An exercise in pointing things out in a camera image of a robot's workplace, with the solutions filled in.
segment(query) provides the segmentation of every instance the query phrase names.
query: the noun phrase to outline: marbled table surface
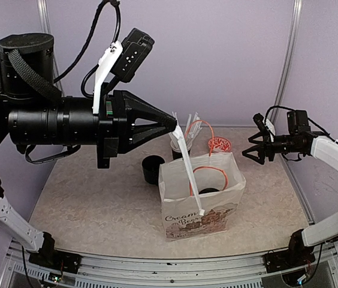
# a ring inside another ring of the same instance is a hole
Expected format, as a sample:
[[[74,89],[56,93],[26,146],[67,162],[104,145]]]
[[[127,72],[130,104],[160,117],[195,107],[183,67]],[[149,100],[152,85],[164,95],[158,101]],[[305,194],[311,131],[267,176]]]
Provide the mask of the marbled table surface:
[[[165,240],[158,187],[144,181],[141,162],[156,154],[171,161],[168,135],[112,158],[110,169],[96,168],[96,149],[83,146],[59,160],[31,218],[50,232],[56,247],[105,256],[184,259],[232,256],[286,247],[307,220],[279,157],[259,165],[241,155],[254,128],[215,128],[233,144],[247,184],[227,232],[173,242]],[[210,131],[201,130],[191,156],[208,153]]]

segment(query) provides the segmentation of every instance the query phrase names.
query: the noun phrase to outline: cup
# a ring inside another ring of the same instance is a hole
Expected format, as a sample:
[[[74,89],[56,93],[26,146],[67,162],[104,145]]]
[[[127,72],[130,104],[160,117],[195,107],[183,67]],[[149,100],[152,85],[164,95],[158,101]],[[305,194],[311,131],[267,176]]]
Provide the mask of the cup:
[[[171,147],[171,154],[173,156],[173,160],[182,158],[182,153],[181,153],[180,148],[175,148],[173,141],[170,142],[170,147]],[[188,154],[190,155],[192,145],[190,147],[187,147],[187,149],[188,149]]]
[[[159,166],[164,163],[165,160],[158,155],[146,157],[142,162],[145,181],[152,185],[158,185]]]

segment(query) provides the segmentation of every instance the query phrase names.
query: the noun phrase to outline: black strap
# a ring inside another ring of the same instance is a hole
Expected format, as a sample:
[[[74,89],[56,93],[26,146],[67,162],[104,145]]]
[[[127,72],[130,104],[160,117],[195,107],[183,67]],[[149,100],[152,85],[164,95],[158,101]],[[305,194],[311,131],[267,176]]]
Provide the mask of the black strap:
[[[68,149],[64,152],[58,153],[56,155],[52,155],[46,158],[38,159],[38,160],[32,160],[29,154],[36,148],[36,145],[29,145],[26,148],[25,151],[25,160],[29,163],[32,164],[44,164],[52,161],[56,161],[61,158],[65,158],[67,156],[70,156],[74,153],[76,153],[78,150],[80,150],[81,145],[76,145],[76,146],[68,146]]]
[[[14,70],[30,87],[35,89],[41,96],[49,101],[58,104],[61,98],[61,91],[54,87],[52,83],[41,77],[28,63],[21,57],[17,49],[8,53],[9,61]]]

